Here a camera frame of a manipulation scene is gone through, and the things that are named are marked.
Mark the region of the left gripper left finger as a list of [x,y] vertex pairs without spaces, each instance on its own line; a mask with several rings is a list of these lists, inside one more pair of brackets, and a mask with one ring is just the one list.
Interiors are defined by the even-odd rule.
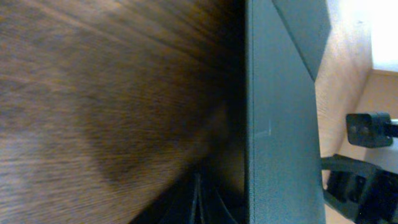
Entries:
[[180,179],[129,224],[194,224],[198,181],[197,174]]

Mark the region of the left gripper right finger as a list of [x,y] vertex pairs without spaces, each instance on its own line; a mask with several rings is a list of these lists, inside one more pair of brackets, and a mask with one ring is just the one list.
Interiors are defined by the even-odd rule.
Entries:
[[197,175],[197,223],[239,224],[245,223],[244,207],[228,209],[216,187]]

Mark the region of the dark green box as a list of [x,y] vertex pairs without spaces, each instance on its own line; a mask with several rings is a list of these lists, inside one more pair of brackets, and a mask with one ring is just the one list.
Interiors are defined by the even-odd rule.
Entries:
[[324,0],[246,4],[248,223],[324,223],[315,80],[331,24]]

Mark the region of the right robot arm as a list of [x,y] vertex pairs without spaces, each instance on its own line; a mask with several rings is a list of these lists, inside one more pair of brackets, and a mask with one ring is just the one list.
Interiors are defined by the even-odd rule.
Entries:
[[323,190],[325,203],[360,224],[397,224],[397,174],[335,154],[322,158],[330,171]]

